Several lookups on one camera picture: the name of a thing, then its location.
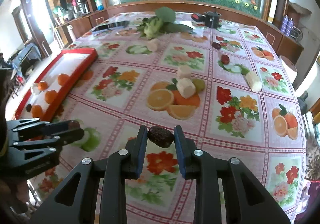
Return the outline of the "small orange tangerine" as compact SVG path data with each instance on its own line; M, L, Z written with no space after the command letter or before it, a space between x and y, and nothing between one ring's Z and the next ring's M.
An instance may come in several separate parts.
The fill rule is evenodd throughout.
M45 95L44 95L45 102L48 104L52 104L54 102L54 100L56 99L56 97L57 97L57 91L52 90L52 89L46 91Z

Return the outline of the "dark red jujube date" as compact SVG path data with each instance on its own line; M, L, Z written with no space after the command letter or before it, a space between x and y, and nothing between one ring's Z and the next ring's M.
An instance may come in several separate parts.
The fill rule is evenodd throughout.
M148 139L161 148L168 148L173 143L175 137L172 132L160 126L152 126L147 133Z

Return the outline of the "small green fruit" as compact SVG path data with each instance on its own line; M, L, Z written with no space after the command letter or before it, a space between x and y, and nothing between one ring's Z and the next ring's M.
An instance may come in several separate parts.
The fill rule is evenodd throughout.
M196 88L196 92L197 92L197 93L201 93L202 91L205 90L206 84L205 84L205 82L204 82L203 79L193 78L193 79L192 79L192 82L193 82L193 84L194 84L194 86L195 86L195 88Z

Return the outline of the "dark date on tray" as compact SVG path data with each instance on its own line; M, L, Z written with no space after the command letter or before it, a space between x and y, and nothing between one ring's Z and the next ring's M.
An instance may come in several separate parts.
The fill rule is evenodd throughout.
M25 110L26 110L27 112L30 112L31 109L32 109L32 105L31 105L31 104L27 104Z

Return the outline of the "orange tangerine on tray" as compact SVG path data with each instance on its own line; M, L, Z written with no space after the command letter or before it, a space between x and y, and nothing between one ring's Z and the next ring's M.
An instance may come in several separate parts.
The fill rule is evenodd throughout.
M46 81L40 81L38 84L37 84L37 88L39 91L45 91L48 89L48 83Z
M69 81L69 75L61 73L57 77L57 83L62 87Z

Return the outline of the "red rimmed white tray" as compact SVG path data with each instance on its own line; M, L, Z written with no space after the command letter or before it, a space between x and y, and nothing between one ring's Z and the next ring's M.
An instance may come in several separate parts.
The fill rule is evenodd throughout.
M36 83L46 81L48 89L41 91L39 95L33 95L30 87L16 110L15 118L31 119L31 112L25 110L27 104L32 106L39 104L43 109L41 120L51 121L69 91L97 57L98 54L94 48L65 49L61 51L34 81ZM62 87L57 83L57 77L61 73L69 75L69 81ZM52 104L48 104L45 102L44 95L46 91L51 89L57 91L57 97Z

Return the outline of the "floral plastic tablecloth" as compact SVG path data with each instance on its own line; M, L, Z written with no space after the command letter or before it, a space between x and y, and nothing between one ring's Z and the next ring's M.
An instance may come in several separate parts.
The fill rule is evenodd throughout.
M123 149L141 125L180 125L198 148L242 160L293 221L305 171L302 116L289 76L255 26L221 20L209 29L178 13L191 33L153 41L137 28L147 14L123 13L124 29L89 31L71 48L97 60L69 93L55 121L77 120L84 137L65 146L60 164L33 179L45 200L81 159Z

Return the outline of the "red jujube date far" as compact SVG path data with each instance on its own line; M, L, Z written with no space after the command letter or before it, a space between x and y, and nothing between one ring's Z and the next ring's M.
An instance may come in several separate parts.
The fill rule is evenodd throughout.
M229 56L225 54L221 55L220 60L224 65L228 65L230 63Z

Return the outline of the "green leafy vegetable bunch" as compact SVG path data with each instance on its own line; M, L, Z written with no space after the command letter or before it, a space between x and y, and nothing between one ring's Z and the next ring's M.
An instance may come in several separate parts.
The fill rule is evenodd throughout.
M161 7L155 11L153 17L145 17L137 26L137 31L141 37L146 37L148 40L157 38L161 34L169 33L191 33L193 29L184 24L175 23L176 13L168 8Z

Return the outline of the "purple stacked cups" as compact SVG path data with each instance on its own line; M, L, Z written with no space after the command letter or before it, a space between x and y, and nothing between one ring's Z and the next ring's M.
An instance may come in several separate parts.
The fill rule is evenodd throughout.
M292 29L293 29L293 19L285 15L281 23L280 31L284 35L289 36Z

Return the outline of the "black cylindrical device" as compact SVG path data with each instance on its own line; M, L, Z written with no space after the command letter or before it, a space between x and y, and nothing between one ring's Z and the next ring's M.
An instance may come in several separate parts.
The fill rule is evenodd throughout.
M220 25L221 14L218 12L205 12L204 13L204 25L208 28L218 29Z

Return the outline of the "red black small box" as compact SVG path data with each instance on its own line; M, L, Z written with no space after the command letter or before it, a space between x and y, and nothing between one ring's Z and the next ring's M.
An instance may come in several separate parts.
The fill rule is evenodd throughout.
M203 22L205 19L205 16L199 13L193 13L191 15L192 20L194 20L195 22Z

